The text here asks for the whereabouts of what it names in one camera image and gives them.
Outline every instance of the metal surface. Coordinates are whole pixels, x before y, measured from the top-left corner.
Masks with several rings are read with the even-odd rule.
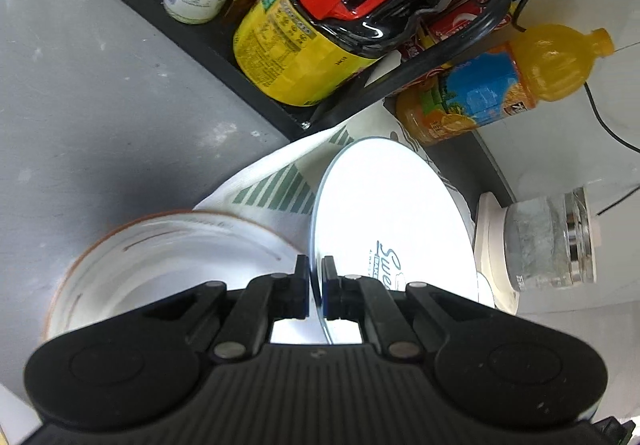
[[[2,0],[0,382],[24,397],[68,266],[286,140],[119,0]]]

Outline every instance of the screw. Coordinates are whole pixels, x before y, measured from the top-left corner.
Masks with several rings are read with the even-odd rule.
[[[388,349],[395,359],[412,359],[420,354],[420,348],[413,342],[394,342]]]
[[[240,342],[220,342],[213,353],[220,359],[236,359],[244,355],[246,348]]]

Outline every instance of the white wall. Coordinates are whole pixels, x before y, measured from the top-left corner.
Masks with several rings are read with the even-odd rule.
[[[605,122],[640,146],[640,0],[530,0],[520,23],[605,27],[616,53],[597,63],[589,85]],[[640,154],[598,125],[583,89],[561,102],[479,129],[519,200],[588,187],[600,210],[640,183]],[[598,283],[527,293],[519,313],[573,333],[604,357],[609,386],[598,415],[640,414],[640,192],[599,218]]]

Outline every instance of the black shelf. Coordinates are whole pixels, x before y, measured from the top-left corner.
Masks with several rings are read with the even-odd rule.
[[[140,14],[247,104],[253,107],[284,136],[300,138],[315,107],[287,107],[256,88],[238,69],[231,48],[236,24],[222,19],[201,25],[187,25],[169,17],[162,0],[121,0]]]

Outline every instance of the yellow label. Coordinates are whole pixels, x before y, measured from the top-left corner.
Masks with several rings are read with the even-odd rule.
[[[289,105],[317,104],[376,61],[339,48],[289,0],[258,0],[234,35],[234,53],[262,92]]]

